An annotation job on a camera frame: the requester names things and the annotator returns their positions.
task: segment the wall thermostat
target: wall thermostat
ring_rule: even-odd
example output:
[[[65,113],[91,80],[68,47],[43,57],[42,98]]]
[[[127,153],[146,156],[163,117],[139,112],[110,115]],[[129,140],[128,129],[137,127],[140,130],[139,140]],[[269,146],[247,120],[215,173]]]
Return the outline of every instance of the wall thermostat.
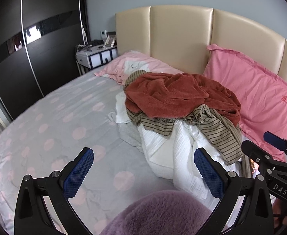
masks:
[[[101,39],[106,39],[106,30],[101,31]]]

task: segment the picture frame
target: picture frame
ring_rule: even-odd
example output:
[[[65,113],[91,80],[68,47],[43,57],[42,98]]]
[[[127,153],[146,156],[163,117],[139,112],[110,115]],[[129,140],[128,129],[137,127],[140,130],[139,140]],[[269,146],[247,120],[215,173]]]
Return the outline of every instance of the picture frame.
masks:
[[[115,41],[116,41],[116,35],[108,35],[104,45],[112,48],[115,44]]]

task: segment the black wardrobe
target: black wardrobe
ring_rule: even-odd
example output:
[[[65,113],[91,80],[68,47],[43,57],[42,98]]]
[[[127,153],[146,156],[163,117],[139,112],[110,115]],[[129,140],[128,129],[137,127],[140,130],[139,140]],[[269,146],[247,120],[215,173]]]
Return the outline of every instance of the black wardrobe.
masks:
[[[79,76],[80,15],[79,0],[0,2],[0,101],[13,120]]]

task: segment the pink pillow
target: pink pillow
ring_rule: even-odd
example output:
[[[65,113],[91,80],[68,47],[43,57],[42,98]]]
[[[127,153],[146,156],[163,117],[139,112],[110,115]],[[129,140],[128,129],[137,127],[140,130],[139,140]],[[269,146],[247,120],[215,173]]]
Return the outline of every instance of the pink pillow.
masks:
[[[96,72],[95,75],[98,77],[114,79],[119,84],[124,85],[128,76],[136,70],[145,70],[155,73],[164,72],[170,74],[183,73],[160,60],[137,51],[128,51],[111,61],[103,70]]]
[[[287,83],[245,54],[212,44],[211,59],[203,73],[233,91],[241,103],[243,134],[274,159],[285,161],[284,152],[263,140],[270,131],[287,139]]]

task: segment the headboard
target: headboard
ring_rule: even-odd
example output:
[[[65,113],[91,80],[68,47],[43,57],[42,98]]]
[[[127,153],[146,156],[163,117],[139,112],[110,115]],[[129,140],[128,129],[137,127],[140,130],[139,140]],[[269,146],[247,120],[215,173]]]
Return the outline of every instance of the headboard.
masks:
[[[187,73],[203,73],[207,46],[243,52],[287,82],[287,40],[245,17],[187,5],[142,7],[116,13],[119,55],[136,50]]]

